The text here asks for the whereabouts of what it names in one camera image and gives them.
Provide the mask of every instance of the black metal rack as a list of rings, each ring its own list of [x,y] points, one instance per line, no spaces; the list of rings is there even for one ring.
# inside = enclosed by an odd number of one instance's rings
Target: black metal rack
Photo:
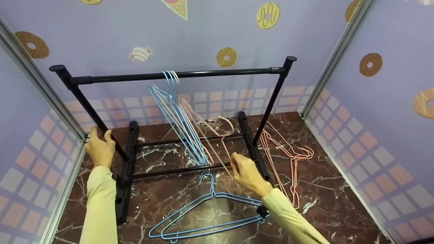
[[[238,112],[237,119],[240,125],[241,133],[236,133],[231,135],[231,137],[243,137],[246,143],[247,150],[249,152],[250,158],[255,162],[256,167],[259,170],[259,173],[262,177],[271,182],[271,178],[268,175],[268,171],[264,165],[263,158],[259,153],[257,142],[259,140],[259,136],[262,130],[265,127],[265,123],[273,109],[274,103],[276,101],[277,95],[279,94],[280,89],[282,88],[283,82],[285,78],[288,76],[289,70],[293,63],[297,60],[296,57],[288,56],[285,59],[283,67],[274,67],[274,68],[264,68],[264,69],[227,69],[227,70],[213,70],[213,71],[194,71],[194,72],[178,72],[177,75],[179,78],[189,78],[189,77],[205,77],[205,76],[237,76],[237,75],[255,75],[255,74],[279,74],[279,79],[277,80],[276,87],[271,95],[270,102],[267,105],[264,116],[261,120],[261,123],[258,127],[256,135],[253,137],[253,133],[249,127],[247,122],[246,113],[243,111]],[[77,98],[86,112],[93,119],[95,124],[105,133],[108,128],[101,120],[97,112],[94,110],[92,105],[89,103],[87,98],[81,92],[79,85],[93,84],[93,83],[104,83],[104,82],[121,82],[121,81],[136,81],[136,80],[151,80],[151,79],[165,79],[165,76],[162,73],[153,73],[153,74],[137,74],[137,75],[121,75],[121,76],[79,76],[72,77],[69,71],[66,69],[64,65],[53,65],[49,68],[50,71],[55,72],[57,76],[62,80],[65,86],[70,90],[73,95]],[[179,174],[183,172],[203,170],[203,169],[213,169],[222,167],[221,164],[215,165],[205,165],[205,166],[196,166],[196,167],[188,167],[188,168],[177,168],[170,170],[163,170],[157,172],[149,172],[144,174],[134,174],[135,167],[135,158],[137,148],[142,148],[146,146],[153,145],[163,145],[163,144],[171,144],[181,142],[183,139],[177,140],[168,140],[168,141],[159,141],[159,142],[146,142],[146,143],[138,143],[138,123],[136,121],[131,121],[129,124],[129,134],[128,140],[126,143],[125,151],[116,141],[116,139],[112,136],[113,140],[116,142],[116,151],[124,160],[124,164],[122,166],[121,175],[113,174],[113,178],[116,180],[117,185],[117,195],[115,200],[115,208],[116,208],[116,222],[117,224],[123,224],[126,221],[128,214],[128,205],[131,196],[131,187],[134,179],[147,178],[153,176],[161,176],[161,175],[170,175],[170,174]],[[217,136],[209,136],[207,139],[216,139],[219,138]],[[261,216],[266,215],[267,209],[263,206],[259,207],[257,212]]]

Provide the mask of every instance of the human hand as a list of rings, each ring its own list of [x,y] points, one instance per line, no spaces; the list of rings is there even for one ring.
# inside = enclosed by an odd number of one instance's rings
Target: human hand
[[[250,158],[234,152],[231,156],[231,166],[235,181],[254,191],[261,198],[273,189],[273,186],[262,178],[255,162]]]
[[[90,129],[90,138],[84,147],[86,152],[90,155],[93,161],[93,166],[104,166],[110,168],[115,155],[115,141],[112,140],[112,131],[108,130],[104,134],[104,139],[98,138],[98,128],[92,127]]]

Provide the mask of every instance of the marble floor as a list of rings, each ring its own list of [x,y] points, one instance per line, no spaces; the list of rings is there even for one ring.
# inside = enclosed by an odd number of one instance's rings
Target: marble floor
[[[249,116],[250,127],[256,130],[261,118],[262,116]],[[231,121],[234,125],[237,125],[236,119],[231,119]],[[288,138],[290,143],[306,145],[315,151],[312,159],[301,161],[298,166],[299,184],[297,191],[300,195],[300,208],[298,211],[331,243],[388,243],[298,114],[274,114],[270,116],[269,121],[284,137]],[[214,128],[229,130],[229,125],[224,121],[212,120],[211,124]],[[206,129],[205,126],[203,128],[207,131],[207,134],[211,135],[210,130]],[[117,129],[113,132],[113,135],[119,140],[120,144],[125,144],[128,129]],[[141,141],[150,142],[175,138],[176,135],[170,130],[168,124],[140,127]],[[242,138],[227,138],[225,142],[229,152],[248,155]],[[228,158],[220,140],[214,140],[212,144],[222,160],[227,162]],[[276,148],[271,149],[271,154],[277,171],[280,173],[280,178],[284,185],[289,188],[291,179],[289,177],[288,158],[280,149]],[[272,179],[276,182],[266,159],[265,162]],[[112,170],[119,172],[121,163],[120,157],[116,156]],[[180,145],[146,147],[138,151],[135,173],[179,168],[186,165],[191,166],[191,164],[192,161],[189,160]],[[92,162],[88,157],[85,157],[60,221],[53,242],[55,244],[78,244],[80,240],[86,211],[85,186],[91,169]],[[258,199],[249,190],[243,187],[241,187],[242,190],[239,189],[224,169],[214,169],[211,172],[215,177],[214,187],[216,191],[225,191]],[[209,191],[209,181],[204,180],[199,185],[200,173],[196,171],[136,180],[132,188],[128,219],[125,224],[118,227],[119,243],[168,243],[168,241],[160,238],[149,238],[149,230],[172,211]],[[256,208],[248,204],[237,203],[224,198],[211,199],[188,212],[167,231],[173,233],[180,230],[212,226],[254,215],[256,215]],[[157,234],[163,227],[157,228],[157,231],[153,234]],[[277,223],[268,218],[263,224],[255,222],[217,234],[180,239],[178,243],[278,244],[293,243],[293,241]]]

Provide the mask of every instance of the checkered pattern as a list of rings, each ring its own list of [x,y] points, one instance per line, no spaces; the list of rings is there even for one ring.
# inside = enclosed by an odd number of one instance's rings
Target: checkered pattern
[[[53,110],[15,162],[0,173],[0,242],[31,243],[41,237],[59,191],[70,174],[78,142]]]
[[[376,139],[327,90],[308,121],[392,238],[404,243],[434,235],[434,191],[430,185],[420,185],[390,154],[389,141]]]
[[[312,93],[313,86],[284,87],[276,100],[273,111],[301,111]],[[218,92],[197,92],[180,94],[193,109],[207,119],[216,119],[219,115],[233,117],[238,111],[247,115],[258,115],[265,112],[273,89],[246,89]],[[152,96],[129,97],[122,99],[90,100],[108,128],[127,127],[131,120],[137,120],[139,125],[166,123]],[[77,101],[66,102],[65,105],[73,113],[84,130],[89,131],[95,126],[92,119]]]

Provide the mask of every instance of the rack bottom bar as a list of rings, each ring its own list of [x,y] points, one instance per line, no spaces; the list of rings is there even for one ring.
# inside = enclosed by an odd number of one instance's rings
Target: rack bottom bar
[[[224,163],[226,167],[230,167],[230,162]],[[175,169],[168,169],[163,171],[157,171],[157,172],[149,172],[144,174],[135,174],[129,177],[129,179],[141,179],[141,178],[147,178],[147,177],[153,177],[153,176],[160,176],[160,175],[171,175],[171,174],[179,174],[184,172],[190,172],[190,171],[196,171],[196,170],[203,170],[203,169],[213,169],[213,168],[221,168],[223,165],[221,163],[216,163],[214,165],[204,165],[204,166],[194,166],[194,167],[188,167],[188,168],[175,168]]]
[[[225,138],[229,138],[229,137],[239,137],[239,136],[243,136],[243,133],[234,133],[231,135],[226,136]],[[199,140],[212,140],[212,139],[220,139],[220,136],[217,135],[213,135],[213,136],[207,136],[207,137],[199,137]],[[156,142],[143,142],[143,143],[138,143],[136,145],[134,145],[137,148],[142,148],[142,147],[147,147],[147,146],[157,146],[157,145],[165,145],[165,144],[172,144],[172,143],[179,143],[181,141],[187,141],[186,139],[175,139],[175,140],[166,140],[166,141],[156,141]]]

